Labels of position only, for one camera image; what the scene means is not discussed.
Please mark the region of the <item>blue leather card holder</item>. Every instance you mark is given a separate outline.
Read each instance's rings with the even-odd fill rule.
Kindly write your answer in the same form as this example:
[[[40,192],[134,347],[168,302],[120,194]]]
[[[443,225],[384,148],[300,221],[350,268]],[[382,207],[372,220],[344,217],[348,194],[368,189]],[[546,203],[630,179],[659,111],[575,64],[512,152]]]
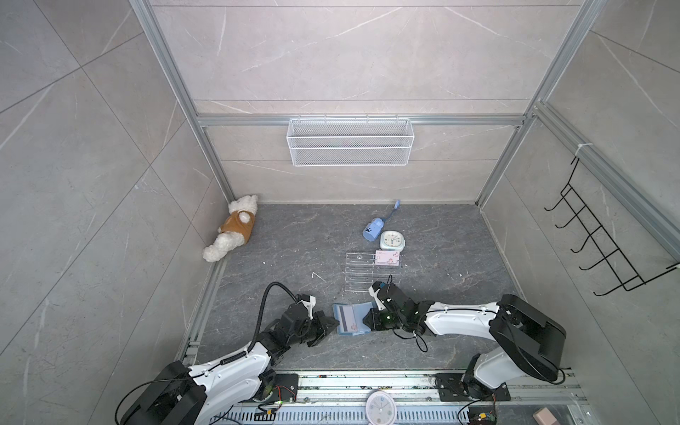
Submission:
[[[334,318],[338,321],[339,336],[360,336],[368,334],[371,329],[363,322],[363,319],[374,308],[373,302],[362,304],[334,304]]]

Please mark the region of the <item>clear acrylic organizer tray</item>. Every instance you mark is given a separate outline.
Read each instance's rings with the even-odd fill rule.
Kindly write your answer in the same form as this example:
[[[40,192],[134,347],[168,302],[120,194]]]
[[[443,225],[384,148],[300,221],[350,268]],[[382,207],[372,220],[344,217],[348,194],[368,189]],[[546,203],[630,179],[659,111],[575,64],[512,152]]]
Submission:
[[[368,293],[374,282],[386,282],[389,276],[397,283],[402,265],[378,265],[375,253],[345,253],[345,291]]]

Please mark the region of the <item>pink white credit card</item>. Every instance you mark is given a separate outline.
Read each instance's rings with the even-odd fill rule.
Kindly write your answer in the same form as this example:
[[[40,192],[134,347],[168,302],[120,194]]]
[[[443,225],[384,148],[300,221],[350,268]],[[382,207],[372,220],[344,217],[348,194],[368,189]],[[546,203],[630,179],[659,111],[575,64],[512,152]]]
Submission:
[[[376,251],[375,265],[386,267],[398,267],[400,265],[400,252],[389,250]]]

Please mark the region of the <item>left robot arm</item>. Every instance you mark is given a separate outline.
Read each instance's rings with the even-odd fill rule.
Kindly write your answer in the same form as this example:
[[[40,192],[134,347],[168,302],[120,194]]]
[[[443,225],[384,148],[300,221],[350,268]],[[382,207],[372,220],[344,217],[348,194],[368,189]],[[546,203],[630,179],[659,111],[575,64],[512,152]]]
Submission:
[[[315,310],[313,297],[293,303],[282,317],[259,327],[243,349],[215,361],[187,367],[167,365],[140,387],[143,392],[125,413],[117,408],[117,424],[208,424],[244,401],[265,402],[277,393],[274,363],[293,345],[318,345],[339,325]]]

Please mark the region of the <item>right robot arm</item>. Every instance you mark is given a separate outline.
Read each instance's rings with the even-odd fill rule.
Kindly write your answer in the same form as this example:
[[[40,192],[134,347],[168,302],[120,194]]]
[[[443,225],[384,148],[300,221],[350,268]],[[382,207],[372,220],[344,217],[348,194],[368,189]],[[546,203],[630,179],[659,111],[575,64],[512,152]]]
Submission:
[[[496,303],[456,306],[415,302],[391,280],[368,289],[376,307],[363,323],[373,331],[404,331],[423,352],[425,336],[462,335],[495,341],[499,347],[476,354],[458,387],[477,400],[490,397],[506,382],[527,375],[559,385],[566,380],[561,356],[566,330],[523,299],[505,294]]]

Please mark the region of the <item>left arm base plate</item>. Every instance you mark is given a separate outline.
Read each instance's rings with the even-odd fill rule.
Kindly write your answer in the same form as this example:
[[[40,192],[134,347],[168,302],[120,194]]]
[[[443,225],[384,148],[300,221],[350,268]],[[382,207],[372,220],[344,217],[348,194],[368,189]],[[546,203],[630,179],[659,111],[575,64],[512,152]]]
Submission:
[[[259,376],[258,387],[251,401],[272,404],[274,402],[295,402],[298,398],[299,375],[278,374],[274,370],[267,370]]]

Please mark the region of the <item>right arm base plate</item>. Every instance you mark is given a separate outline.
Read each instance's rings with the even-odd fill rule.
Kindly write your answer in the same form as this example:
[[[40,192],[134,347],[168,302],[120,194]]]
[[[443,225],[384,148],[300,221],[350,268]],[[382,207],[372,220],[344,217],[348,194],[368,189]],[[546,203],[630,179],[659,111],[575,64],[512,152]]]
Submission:
[[[510,401],[511,396],[506,384],[490,390],[483,384],[462,373],[435,374],[435,387],[442,402],[455,401]]]

